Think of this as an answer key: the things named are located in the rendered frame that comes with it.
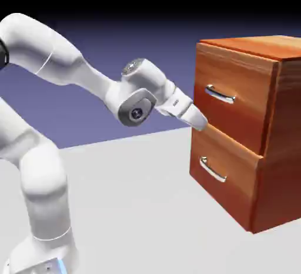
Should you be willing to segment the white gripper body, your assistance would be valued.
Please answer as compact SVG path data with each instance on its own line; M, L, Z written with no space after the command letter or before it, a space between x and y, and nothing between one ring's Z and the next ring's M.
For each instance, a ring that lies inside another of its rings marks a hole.
M179 119L197 131L204 130L208 125L207 118L193 103L190 104L188 109L184 111Z

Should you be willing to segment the brown wooden cabinet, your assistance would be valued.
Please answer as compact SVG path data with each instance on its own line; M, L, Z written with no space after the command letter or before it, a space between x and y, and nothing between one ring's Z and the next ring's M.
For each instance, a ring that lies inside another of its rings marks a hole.
M265 148L257 170L251 233L301 219L301 37L203 39L209 44L278 62Z

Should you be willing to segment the narrow wooden drawer front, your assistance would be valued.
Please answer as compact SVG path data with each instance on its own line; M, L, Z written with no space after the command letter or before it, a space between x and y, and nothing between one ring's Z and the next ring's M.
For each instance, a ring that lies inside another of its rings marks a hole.
M208 165L217 173L227 176L225 183L217 181L200 166L201 156L207 157ZM252 230L261 159L212 125L201 132L192 129L190 175L246 231Z

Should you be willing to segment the wide wooden drawer front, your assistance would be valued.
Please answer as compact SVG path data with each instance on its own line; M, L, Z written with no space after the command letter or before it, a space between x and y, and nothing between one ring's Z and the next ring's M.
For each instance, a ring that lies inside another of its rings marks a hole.
M265 148L278 62L209 44L196 46L194 101L208 122L254 153ZM234 104L205 92L211 84Z

